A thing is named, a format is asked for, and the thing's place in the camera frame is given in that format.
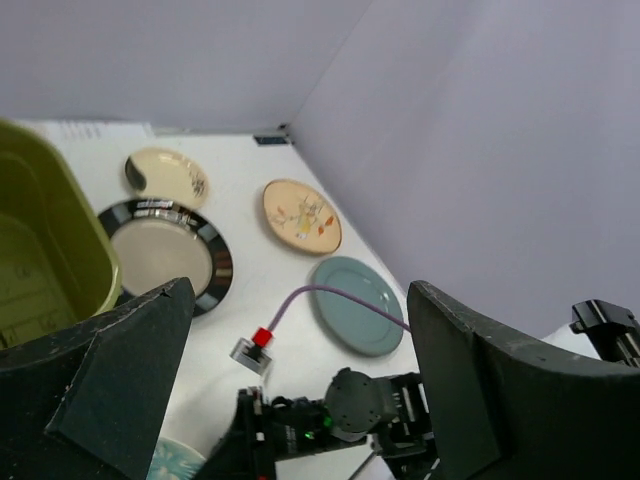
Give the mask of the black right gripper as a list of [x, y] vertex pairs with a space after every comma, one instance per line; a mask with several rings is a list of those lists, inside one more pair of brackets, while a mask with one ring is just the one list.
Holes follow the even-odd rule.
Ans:
[[415, 372], [373, 378], [344, 368], [322, 399], [274, 398], [269, 420], [270, 430], [261, 388], [239, 390], [232, 423], [200, 468], [199, 478], [276, 479], [275, 453], [316, 455], [360, 446], [368, 439], [378, 455], [430, 449], [430, 417]]

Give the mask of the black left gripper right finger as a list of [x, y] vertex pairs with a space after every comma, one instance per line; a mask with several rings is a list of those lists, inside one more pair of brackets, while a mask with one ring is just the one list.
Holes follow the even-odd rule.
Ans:
[[439, 479], [635, 479], [639, 372], [564, 350], [425, 281], [407, 309]]

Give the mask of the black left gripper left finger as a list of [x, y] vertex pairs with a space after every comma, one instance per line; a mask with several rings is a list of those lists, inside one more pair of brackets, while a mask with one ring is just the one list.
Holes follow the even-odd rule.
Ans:
[[145, 478], [194, 305], [176, 278], [2, 351], [2, 478]]

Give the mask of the red and teal plate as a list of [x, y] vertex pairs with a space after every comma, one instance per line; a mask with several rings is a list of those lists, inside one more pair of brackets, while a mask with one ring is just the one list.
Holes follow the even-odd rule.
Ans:
[[193, 448], [160, 437], [157, 441], [147, 480], [190, 480], [205, 464], [205, 458]]

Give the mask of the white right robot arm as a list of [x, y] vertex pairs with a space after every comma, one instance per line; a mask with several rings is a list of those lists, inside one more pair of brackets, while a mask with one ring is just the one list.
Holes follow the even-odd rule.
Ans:
[[639, 326], [574, 305], [589, 358], [486, 317], [426, 283], [408, 296], [419, 369], [340, 370], [321, 400], [238, 394], [201, 479], [272, 479], [283, 460], [370, 445], [397, 479], [635, 479]]

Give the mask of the green plastic bin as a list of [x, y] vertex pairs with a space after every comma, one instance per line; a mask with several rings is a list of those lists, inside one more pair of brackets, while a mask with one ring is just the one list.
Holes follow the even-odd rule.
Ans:
[[62, 154], [1, 123], [1, 347], [17, 347], [111, 310], [121, 272]]

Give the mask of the light blue plate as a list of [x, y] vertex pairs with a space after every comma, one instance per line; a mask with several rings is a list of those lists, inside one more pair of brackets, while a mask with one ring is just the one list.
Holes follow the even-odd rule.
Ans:
[[326, 329], [345, 346], [364, 356], [382, 357], [400, 345], [402, 308], [390, 285], [368, 265], [351, 257], [330, 257], [315, 268], [311, 283], [353, 297], [312, 293]]

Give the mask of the dark striped rim plate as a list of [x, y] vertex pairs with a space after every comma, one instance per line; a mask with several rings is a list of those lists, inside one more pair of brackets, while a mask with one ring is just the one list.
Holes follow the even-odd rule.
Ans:
[[191, 282], [195, 317], [227, 296], [233, 279], [230, 249], [199, 213], [175, 201], [143, 198], [116, 203], [98, 219], [120, 265], [118, 306], [179, 277]]

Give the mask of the small cream plate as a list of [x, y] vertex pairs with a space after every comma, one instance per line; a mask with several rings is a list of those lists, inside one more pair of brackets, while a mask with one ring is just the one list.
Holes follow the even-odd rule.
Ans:
[[172, 200], [199, 209], [209, 197], [210, 184], [204, 169], [180, 152], [145, 147], [130, 154], [124, 175], [138, 197]]

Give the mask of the tan bird pattern plate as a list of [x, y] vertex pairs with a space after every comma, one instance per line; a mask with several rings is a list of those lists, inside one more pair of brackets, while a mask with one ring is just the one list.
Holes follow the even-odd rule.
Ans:
[[262, 194], [266, 220], [286, 245], [311, 255], [335, 253], [343, 239], [333, 205], [311, 186], [292, 179], [269, 182]]

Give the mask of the blue table label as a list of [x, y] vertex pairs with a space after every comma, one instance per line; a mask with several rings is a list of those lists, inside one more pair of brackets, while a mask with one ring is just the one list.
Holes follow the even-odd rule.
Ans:
[[286, 135], [254, 135], [253, 139], [259, 146], [277, 146], [290, 144], [290, 141]]

